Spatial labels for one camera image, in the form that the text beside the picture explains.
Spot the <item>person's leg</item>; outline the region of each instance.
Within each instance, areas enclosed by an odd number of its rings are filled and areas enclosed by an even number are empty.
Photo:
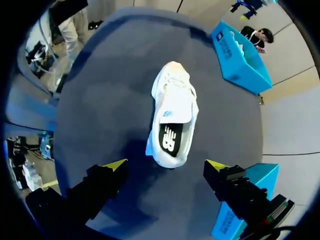
[[[66,52],[70,60],[70,66],[68,69],[70,69],[79,54],[78,34],[74,25],[73,17],[69,17],[67,20],[62,22],[59,25],[59,29],[65,41]]]
[[[87,8],[82,9],[81,11],[78,11],[73,16],[74,26],[76,29],[76,32],[78,34],[78,40],[82,45],[85,45],[86,42],[89,39],[89,31],[88,31],[88,13]]]

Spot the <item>blue figure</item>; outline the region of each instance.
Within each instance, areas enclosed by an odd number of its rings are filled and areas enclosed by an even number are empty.
[[[277,0],[237,0],[237,2],[232,5],[230,12],[234,13],[238,9],[238,7],[244,6],[249,9],[249,11],[245,13],[240,19],[249,20],[253,15],[257,15],[257,10],[263,5],[267,6],[271,3],[276,2]]]

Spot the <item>white sneaker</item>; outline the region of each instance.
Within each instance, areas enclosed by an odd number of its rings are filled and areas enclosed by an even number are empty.
[[[151,95],[155,112],[145,155],[162,167],[185,164],[190,151],[199,108],[190,76],[175,61],[167,63],[156,77]]]

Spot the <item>white wall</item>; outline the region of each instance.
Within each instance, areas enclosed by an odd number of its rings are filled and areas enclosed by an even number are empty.
[[[234,3],[235,0],[184,0],[179,13],[214,28]]]
[[[320,85],[262,105],[261,114],[264,154],[320,152]],[[320,154],[263,156],[262,162],[279,164],[274,195],[296,203],[282,226],[296,224],[320,187]]]
[[[249,25],[254,29],[270,29],[274,34],[279,32],[288,24],[292,23],[291,18],[277,3],[261,7],[257,10],[257,15],[252,16],[248,21],[240,20],[240,17],[247,12],[247,8],[240,6],[234,13],[226,11],[222,16],[222,20],[239,31],[244,26]]]
[[[262,105],[261,114],[265,154],[320,151],[320,86]]]
[[[135,0],[135,7],[152,7],[176,12],[181,0]]]
[[[250,20],[241,21],[241,15],[246,12],[245,7],[240,7],[234,13],[227,11],[222,19],[238,31],[249,25],[257,30],[268,28],[273,32],[274,43],[267,44],[267,54],[260,55],[272,83],[276,84],[261,93],[265,104],[320,85],[319,75],[313,68],[314,60],[304,38],[279,4],[264,6]]]
[[[88,0],[88,21],[104,21],[114,10],[133,5],[134,0]]]

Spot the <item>black insole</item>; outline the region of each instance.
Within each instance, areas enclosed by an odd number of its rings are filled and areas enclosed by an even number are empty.
[[[176,157],[179,152],[183,127],[182,123],[160,124],[160,146],[163,151],[172,157]]]

